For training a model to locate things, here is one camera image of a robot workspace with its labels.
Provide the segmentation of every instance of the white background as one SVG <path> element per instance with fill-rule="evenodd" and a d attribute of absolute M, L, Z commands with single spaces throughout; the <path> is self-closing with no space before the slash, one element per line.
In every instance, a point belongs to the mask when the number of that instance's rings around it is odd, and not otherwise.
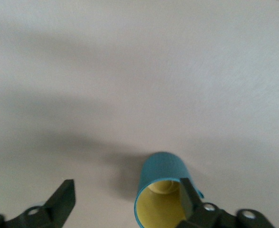
<path fill-rule="evenodd" d="M 136 228 L 143 161 L 279 228 L 279 1 L 0 1 L 0 213 L 75 179 L 65 228 Z"/>

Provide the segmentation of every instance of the black mechanical part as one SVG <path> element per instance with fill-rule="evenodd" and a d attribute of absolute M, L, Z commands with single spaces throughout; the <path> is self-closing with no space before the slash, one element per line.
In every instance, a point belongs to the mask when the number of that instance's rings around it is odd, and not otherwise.
<path fill-rule="evenodd" d="M 176 228 L 274 228 L 260 212 L 241 209 L 233 216 L 212 203 L 203 203 L 188 178 L 181 178 L 180 198 L 186 220 Z"/>
<path fill-rule="evenodd" d="M 74 205 L 74 180 L 65 180 L 43 206 L 28 208 L 9 221 L 0 214 L 0 228 L 61 228 Z"/>

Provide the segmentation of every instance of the cup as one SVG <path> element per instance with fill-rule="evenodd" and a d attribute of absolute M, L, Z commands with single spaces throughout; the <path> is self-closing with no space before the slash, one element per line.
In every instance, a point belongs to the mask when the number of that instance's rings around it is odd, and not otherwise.
<path fill-rule="evenodd" d="M 175 228 L 186 219 L 179 195 L 180 178 L 189 178 L 203 197 L 178 156 L 158 152 L 145 161 L 134 203 L 135 218 L 141 228 Z"/>

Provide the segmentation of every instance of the cylindrical container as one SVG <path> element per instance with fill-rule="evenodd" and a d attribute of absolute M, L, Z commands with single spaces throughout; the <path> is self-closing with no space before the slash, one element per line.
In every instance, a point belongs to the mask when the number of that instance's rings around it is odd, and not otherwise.
<path fill-rule="evenodd" d="M 158 152 L 145 161 L 134 203 L 141 228 L 175 228 L 185 219 L 179 196 L 180 178 L 192 182 L 183 161 L 172 153 Z"/>

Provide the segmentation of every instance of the gray surface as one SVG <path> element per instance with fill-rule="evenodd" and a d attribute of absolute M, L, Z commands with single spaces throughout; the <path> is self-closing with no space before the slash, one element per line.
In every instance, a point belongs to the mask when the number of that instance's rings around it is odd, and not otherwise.
<path fill-rule="evenodd" d="M 166 150 L 279 228 L 279 1 L 0 2 L 0 212 L 74 178 L 65 227 L 137 227 Z"/>

